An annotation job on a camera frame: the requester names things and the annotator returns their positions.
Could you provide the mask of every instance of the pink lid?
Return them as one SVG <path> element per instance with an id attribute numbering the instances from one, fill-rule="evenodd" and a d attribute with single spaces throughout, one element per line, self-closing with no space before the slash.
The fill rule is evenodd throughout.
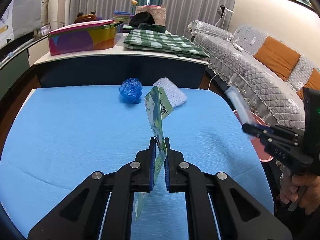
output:
<path id="1" fill-rule="evenodd" d="M 109 20 L 92 21 L 92 22 L 84 22 L 84 23 L 74 23 L 74 24 L 70 24 L 68 26 L 59 28 L 57 30 L 54 30 L 52 32 L 49 32 L 49 35 L 62 33 L 62 32 L 68 32 L 68 31 L 74 31 L 74 30 L 78 30 L 78 29 L 82 29 L 82 28 L 99 27 L 99 26 L 111 24 L 114 21 L 115 21 L 114 19 L 109 19 Z"/>

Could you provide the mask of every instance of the blue foam mat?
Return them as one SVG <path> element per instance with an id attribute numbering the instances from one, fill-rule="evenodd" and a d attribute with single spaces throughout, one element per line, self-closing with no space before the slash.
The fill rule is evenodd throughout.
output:
<path id="1" fill-rule="evenodd" d="M 0 161 L 0 201 L 25 237 L 93 171 L 117 171 L 148 148 L 143 100 L 128 105 L 118 88 L 37 89 L 17 116 Z M 143 88 L 143 97 L 150 89 Z M 187 102 L 163 121 L 171 148 L 204 172 L 227 172 L 273 212 L 263 168 L 229 106 L 211 91 L 182 90 Z M 184 194 L 166 191 L 163 170 L 132 222 L 132 240 L 150 236 L 188 239 Z"/>

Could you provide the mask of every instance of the green checkered cloth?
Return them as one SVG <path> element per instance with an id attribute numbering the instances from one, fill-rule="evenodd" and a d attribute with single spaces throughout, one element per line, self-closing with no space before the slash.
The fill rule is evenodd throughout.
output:
<path id="1" fill-rule="evenodd" d="M 200 47 L 186 37 L 149 30 L 132 30 L 124 40 L 124 45 L 128 49 L 170 52 L 180 57 L 209 57 Z"/>

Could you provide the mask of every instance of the desk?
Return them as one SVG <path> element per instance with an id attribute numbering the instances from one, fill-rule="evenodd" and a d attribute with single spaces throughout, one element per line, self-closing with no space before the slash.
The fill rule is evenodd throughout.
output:
<path id="1" fill-rule="evenodd" d="M 0 200 L 24 236 L 93 171 L 117 171 L 148 148 L 145 106 L 125 104 L 118 88 L 37 89 L 18 114 L 0 161 Z M 225 171 L 273 212 L 263 168 L 232 110 L 211 91 L 182 90 L 187 102 L 163 121 L 171 148 L 203 172 Z M 184 194 L 166 191 L 163 168 L 132 222 L 132 240 L 150 236 L 188 239 Z"/>
<path id="2" fill-rule="evenodd" d="M 199 88 L 208 65 L 206 60 L 127 49 L 123 44 L 127 35 L 123 33 L 111 49 L 57 56 L 47 53 L 34 63 L 41 87 L 121 85 L 131 77 L 152 86 L 158 79 L 167 77 L 178 87 Z"/>

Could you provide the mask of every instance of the orange cushion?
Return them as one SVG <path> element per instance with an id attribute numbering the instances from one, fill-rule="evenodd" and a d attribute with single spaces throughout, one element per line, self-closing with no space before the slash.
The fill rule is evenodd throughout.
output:
<path id="1" fill-rule="evenodd" d="M 320 73 L 314 68 L 308 82 L 303 86 L 305 88 L 313 88 L 315 90 L 320 90 Z M 302 88 L 297 92 L 297 95 L 303 99 Z"/>
<path id="2" fill-rule="evenodd" d="M 268 36 L 253 57 L 286 81 L 300 56 L 298 52 Z"/>

